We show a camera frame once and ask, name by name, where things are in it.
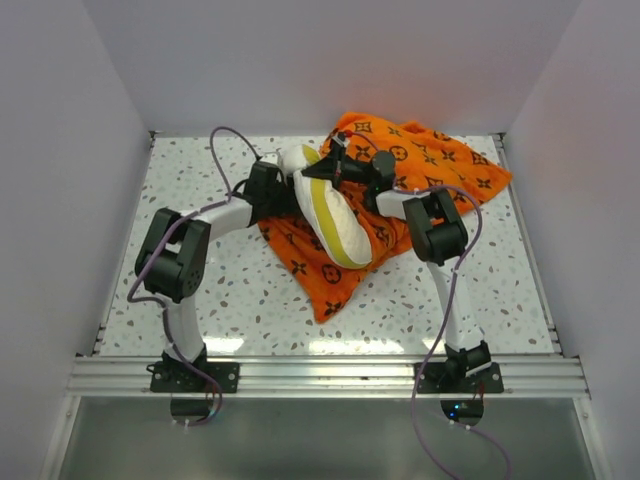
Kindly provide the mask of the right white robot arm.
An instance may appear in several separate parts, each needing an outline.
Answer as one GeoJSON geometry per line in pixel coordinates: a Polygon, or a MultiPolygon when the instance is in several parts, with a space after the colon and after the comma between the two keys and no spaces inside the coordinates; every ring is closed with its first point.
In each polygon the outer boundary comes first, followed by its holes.
{"type": "Polygon", "coordinates": [[[395,164],[389,151],[378,151],[371,161],[363,162],[351,159],[340,148],[292,173],[296,201],[330,259],[348,269],[368,266],[373,247],[338,190],[342,181],[364,186],[364,205],[370,212],[406,222],[413,251],[426,263],[443,305],[445,379],[454,391],[468,392],[480,382],[481,370],[491,364],[467,290],[457,283],[460,263],[475,242],[454,205],[455,187],[399,191],[395,164]]]}

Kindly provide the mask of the orange patterned pillowcase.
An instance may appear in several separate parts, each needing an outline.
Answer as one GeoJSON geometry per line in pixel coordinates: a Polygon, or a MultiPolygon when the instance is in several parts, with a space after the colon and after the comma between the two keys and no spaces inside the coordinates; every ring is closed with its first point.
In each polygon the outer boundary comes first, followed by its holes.
{"type": "Polygon", "coordinates": [[[423,200],[435,189],[446,189],[457,211],[466,214],[476,205],[496,198],[513,178],[510,172],[472,147],[418,122],[397,123],[373,114],[348,111],[330,133],[345,131],[353,135],[347,153],[354,159],[369,163],[377,151],[387,150],[397,162],[395,185],[383,193],[380,213],[366,210],[364,186],[345,182],[339,188],[348,213],[371,243],[371,262],[337,265],[300,213],[270,217],[258,223],[267,244],[310,300],[318,324],[336,316],[370,272],[411,250],[404,218],[404,204],[409,199],[423,200]]]}

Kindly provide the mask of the cream pillow yellow edge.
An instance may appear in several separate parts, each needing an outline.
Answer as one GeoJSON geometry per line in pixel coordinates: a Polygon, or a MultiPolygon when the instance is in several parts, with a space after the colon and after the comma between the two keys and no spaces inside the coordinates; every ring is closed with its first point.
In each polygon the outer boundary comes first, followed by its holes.
{"type": "Polygon", "coordinates": [[[291,177],[302,215],[312,227],[329,258],[338,266],[364,269],[373,261],[371,241],[349,203],[330,180],[305,176],[302,171],[321,160],[308,145],[295,145],[279,153],[277,165],[291,177]]]}

